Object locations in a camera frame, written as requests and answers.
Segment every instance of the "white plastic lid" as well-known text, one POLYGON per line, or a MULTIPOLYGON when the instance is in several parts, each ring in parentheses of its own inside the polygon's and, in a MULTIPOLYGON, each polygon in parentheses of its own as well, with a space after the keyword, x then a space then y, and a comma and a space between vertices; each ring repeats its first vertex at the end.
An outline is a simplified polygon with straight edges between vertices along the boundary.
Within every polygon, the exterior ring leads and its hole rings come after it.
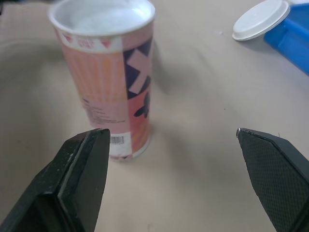
POLYGON ((265 34, 282 22, 290 12, 284 0, 266 0, 254 6, 240 17, 233 27, 233 38, 250 40, 265 34))

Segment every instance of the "cylindrical container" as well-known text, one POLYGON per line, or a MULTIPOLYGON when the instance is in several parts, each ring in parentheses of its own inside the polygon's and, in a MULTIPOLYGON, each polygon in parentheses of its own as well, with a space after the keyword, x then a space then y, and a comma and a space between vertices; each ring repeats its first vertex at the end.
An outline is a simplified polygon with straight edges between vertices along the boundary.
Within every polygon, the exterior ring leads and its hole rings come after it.
POLYGON ((147 0, 64 0, 49 11, 90 124, 111 131, 114 160, 149 142, 154 16, 147 0))

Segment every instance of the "purple geometric pattern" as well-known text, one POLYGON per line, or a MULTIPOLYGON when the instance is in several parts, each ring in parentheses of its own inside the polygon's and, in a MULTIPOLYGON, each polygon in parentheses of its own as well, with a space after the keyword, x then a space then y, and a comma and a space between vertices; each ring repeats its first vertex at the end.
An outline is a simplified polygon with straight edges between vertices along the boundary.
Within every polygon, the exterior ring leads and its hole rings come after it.
POLYGON ((141 94, 151 82, 151 47, 152 37, 141 46, 124 52, 128 99, 141 94))

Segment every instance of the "barcode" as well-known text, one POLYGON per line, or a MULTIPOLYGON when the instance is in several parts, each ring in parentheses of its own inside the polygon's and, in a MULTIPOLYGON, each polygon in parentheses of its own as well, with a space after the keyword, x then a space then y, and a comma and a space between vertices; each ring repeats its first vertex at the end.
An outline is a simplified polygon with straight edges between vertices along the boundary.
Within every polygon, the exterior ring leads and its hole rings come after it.
POLYGON ((111 144, 124 144, 125 138, 124 136, 111 137, 111 144))

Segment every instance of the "striped pattern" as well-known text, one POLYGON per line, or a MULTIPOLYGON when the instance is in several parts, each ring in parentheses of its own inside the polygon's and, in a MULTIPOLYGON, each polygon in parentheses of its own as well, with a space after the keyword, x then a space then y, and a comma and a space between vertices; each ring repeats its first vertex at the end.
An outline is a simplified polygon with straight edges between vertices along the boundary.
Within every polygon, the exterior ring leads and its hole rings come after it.
POLYGON ((122 53, 89 54, 63 46, 80 97, 95 102, 126 101, 122 53))

